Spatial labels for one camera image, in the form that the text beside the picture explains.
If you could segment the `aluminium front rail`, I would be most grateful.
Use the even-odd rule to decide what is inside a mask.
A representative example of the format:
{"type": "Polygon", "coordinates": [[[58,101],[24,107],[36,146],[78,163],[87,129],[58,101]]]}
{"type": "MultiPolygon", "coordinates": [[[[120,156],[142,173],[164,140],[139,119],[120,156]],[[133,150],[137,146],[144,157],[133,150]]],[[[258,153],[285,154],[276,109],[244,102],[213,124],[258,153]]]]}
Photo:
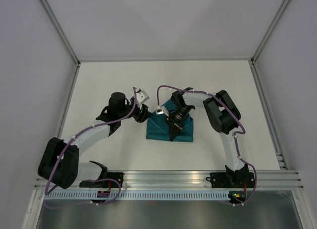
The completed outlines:
{"type": "MultiPolygon", "coordinates": [[[[121,171],[124,190],[211,190],[212,171],[121,171]]],[[[303,190],[294,170],[257,171],[257,191],[303,190]]]]}

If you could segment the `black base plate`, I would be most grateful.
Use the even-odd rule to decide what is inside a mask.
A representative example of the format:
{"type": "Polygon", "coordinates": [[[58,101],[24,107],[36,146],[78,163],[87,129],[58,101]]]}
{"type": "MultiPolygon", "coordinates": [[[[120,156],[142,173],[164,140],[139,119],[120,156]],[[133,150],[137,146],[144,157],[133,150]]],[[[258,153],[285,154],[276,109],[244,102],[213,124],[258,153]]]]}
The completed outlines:
{"type": "Polygon", "coordinates": [[[80,188],[119,188],[123,184],[123,172],[108,172],[96,180],[84,180],[79,183],[80,188]]]}
{"type": "Polygon", "coordinates": [[[243,164],[239,170],[233,171],[225,166],[225,172],[211,172],[206,181],[212,188],[254,188],[256,180],[248,165],[243,164]]]}

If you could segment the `aluminium frame post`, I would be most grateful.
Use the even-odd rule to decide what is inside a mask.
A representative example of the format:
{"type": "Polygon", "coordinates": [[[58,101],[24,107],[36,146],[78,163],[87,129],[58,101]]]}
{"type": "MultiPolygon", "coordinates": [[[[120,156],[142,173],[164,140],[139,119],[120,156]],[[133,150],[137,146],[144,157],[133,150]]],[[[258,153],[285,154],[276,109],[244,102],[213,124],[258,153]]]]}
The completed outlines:
{"type": "Polygon", "coordinates": [[[50,20],[51,24],[53,25],[57,35],[59,36],[64,48],[66,49],[67,53],[71,57],[72,61],[75,63],[76,66],[80,65],[80,60],[78,59],[77,55],[75,54],[75,51],[73,50],[65,32],[62,29],[62,26],[60,25],[58,19],[56,18],[56,15],[51,8],[48,0],[38,0],[41,7],[44,9],[48,19],[50,20]]]}
{"type": "Polygon", "coordinates": [[[251,57],[249,64],[254,65],[259,58],[260,54],[262,53],[265,45],[269,41],[271,35],[273,34],[275,28],[279,24],[283,14],[285,13],[287,7],[289,6],[291,0],[282,0],[278,10],[276,11],[272,21],[270,22],[264,36],[262,37],[256,51],[254,52],[253,56],[251,57]]]}

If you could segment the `aluminium frame right post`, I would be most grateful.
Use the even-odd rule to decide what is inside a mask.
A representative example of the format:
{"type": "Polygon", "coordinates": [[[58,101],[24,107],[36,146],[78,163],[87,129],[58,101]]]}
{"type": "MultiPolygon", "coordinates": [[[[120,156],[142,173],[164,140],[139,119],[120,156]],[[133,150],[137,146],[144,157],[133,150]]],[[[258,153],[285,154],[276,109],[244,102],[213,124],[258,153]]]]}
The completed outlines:
{"type": "Polygon", "coordinates": [[[260,54],[262,53],[265,45],[269,41],[271,35],[273,34],[275,28],[279,24],[283,14],[285,13],[287,7],[289,6],[291,0],[282,0],[278,10],[276,11],[272,21],[270,22],[264,36],[262,37],[256,51],[254,52],[253,56],[251,57],[249,64],[254,65],[259,58],[260,54]]]}

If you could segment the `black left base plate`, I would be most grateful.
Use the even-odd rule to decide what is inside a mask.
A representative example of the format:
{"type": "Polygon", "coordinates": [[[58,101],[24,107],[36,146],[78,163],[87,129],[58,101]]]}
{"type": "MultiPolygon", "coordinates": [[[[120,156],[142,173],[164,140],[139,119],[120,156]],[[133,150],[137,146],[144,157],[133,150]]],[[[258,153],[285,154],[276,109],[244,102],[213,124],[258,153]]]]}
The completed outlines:
{"type": "Polygon", "coordinates": [[[123,172],[108,172],[96,180],[84,180],[79,183],[80,188],[119,188],[123,184],[123,172]]]}

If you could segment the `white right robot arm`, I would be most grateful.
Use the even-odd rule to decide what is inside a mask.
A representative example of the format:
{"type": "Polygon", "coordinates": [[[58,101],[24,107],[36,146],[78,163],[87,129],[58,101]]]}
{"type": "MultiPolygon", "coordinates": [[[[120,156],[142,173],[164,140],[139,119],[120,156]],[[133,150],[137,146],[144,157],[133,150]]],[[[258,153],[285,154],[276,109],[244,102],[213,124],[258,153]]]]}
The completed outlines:
{"type": "Polygon", "coordinates": [[[238,156],[237,142],[234,140],[235,131],[241,114],[233,103],[228,92],[221,90],[215,94],[186,88],[172,93],[171,101],[176,109],[165,115],[165,122],[169,129],[169,140],[173,141],[185,129],[185,119],[195,108],[206,111],[212,128],[220,134],[226,156],[226,181],[232,187],[239,186],[244,181],[240,169],[244,163],[238,156]]]}

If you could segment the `aluminium frame left post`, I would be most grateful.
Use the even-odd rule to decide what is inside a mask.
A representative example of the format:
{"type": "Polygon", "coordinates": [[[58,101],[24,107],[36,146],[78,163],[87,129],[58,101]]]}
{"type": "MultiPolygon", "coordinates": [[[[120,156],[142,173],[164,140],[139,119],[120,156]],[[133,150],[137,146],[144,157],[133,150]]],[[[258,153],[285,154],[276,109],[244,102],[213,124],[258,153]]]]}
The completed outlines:
{"type": "Polygon", "coordinates": [[[71,57],[72,61],[75,63],[76,66],[80,65],[80,60],[78,59],[77,55],[75,54],[75,51],[73,50],[65,32],[62,29],[62,26],[60,25],[58,19],[56,18],[56,15],[51,8],[48,0],[38,0],[41,7],[44,9],[48,19],[50,20],[51,24],[53,25],[57,35],[59,36],[64,48],[66,49],[67,53],[71,57]]]}

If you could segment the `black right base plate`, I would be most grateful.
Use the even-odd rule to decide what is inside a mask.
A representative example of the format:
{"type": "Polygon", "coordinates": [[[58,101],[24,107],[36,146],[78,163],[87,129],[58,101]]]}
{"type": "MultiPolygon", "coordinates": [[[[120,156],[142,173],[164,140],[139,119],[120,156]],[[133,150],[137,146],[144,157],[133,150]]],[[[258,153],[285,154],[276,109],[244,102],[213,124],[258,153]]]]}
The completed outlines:
{"type": "Polygon", "coordinates": [[[243,164],[239,170],[233,171],[225,166],[225,172],[211,172],[206,181],[212,188],[254,188],[256,180],[248,165],[243,164]]]}

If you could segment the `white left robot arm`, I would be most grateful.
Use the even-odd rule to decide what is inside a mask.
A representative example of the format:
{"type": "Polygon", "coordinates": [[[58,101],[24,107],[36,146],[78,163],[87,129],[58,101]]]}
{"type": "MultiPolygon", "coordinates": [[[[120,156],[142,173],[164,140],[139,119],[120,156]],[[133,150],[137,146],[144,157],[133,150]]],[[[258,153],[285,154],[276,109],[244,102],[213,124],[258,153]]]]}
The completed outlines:
{"type": "Polygon", "coordinates": [[[80,155],[114,134],[123,120],[132,117],[136,122],[143,123],[151,117],[152,113],[145,105],[148,94],[139,88],[133,90],[130,100],[121,92],[112,93],[108,105],[99,116],[79,133],[65,139],[53,137],[48,141],[37,169],[38,176],[48,181],[46,192],[51,183],[63,189],[69,188],[78,176],[80,155]]]}

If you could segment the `teal cloth napkin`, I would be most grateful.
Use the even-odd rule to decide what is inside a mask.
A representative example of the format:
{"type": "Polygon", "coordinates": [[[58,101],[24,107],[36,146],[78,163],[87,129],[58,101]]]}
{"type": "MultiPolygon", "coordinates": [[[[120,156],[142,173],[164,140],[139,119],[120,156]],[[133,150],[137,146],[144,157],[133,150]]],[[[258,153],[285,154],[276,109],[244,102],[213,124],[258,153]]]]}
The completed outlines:
{"type": "MultiPolygon", "coordinates": [[[[163,104],[168,111],[174,110],[176,105],[171,101],[167,101],[163,104]]],[[[146,138],[151,140],[170,141],[169,129],[165,122],[165,115],[156,115],[150,117],[147,121],[146,138]]],[[[189,117],[184,121],[184,128],[182,132],[173,140],[176,142],[193,142],[194,141],[194,122],[192,117],[189,117]]]]}

